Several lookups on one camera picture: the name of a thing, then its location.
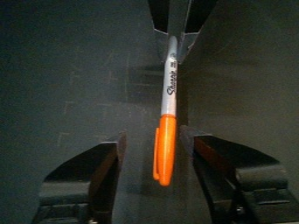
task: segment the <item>orange marker cap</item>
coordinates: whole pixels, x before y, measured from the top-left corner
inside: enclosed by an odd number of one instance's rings
[[[174,173],[177,118],[163,115],[161,127],[155,131],[154,179],[162,186],[169,186]]]

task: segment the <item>sharpie marker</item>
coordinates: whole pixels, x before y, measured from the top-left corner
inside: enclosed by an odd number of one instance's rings
[[[154,144],[154,179],[162,186],[169,186],[174,173],[175,132],[177,132],[177,75],[178,41],[170,38],[169,53],[165,62],[163,108],[161,126],[155,131]]]

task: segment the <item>sharpie logo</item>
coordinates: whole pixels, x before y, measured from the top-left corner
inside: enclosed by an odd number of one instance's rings
[[[171,86],[167,87],[167,94],[173,95],[177,92],[177,72],[171,71]]]

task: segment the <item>black mount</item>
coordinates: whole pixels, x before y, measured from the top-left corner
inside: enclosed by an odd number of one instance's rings
[[[43,181],[32,224],[111,223],[126,147],[122,133],[59,166]]]
[[[213,223],[299,223],[286,168],[258,150],[182,126]]]

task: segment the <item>black surface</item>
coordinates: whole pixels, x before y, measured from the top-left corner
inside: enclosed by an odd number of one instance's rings
[[[297,197],[298,9],[219,1],[178,80],[178,125],[278,158]],[[0,13],[0,223],[30,223],[50,171],[122,130],[114,222],[209,223],[181,147],[171,187],[153,180],[163,66],[147,1],[3,1]]]

